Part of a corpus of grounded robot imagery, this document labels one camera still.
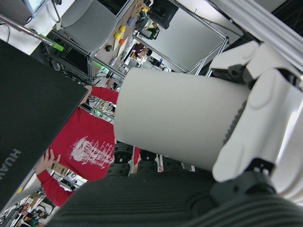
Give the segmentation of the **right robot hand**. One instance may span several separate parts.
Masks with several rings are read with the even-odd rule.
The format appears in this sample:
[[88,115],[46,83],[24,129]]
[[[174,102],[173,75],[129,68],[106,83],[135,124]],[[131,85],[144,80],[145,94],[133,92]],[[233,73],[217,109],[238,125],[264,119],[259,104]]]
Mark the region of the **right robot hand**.
[[300,227],[303,91],[268,42],[217,55],[214,76],[132,69],[117,102],[116,148],[143,149],[137,172],[118,153],[50,227]]

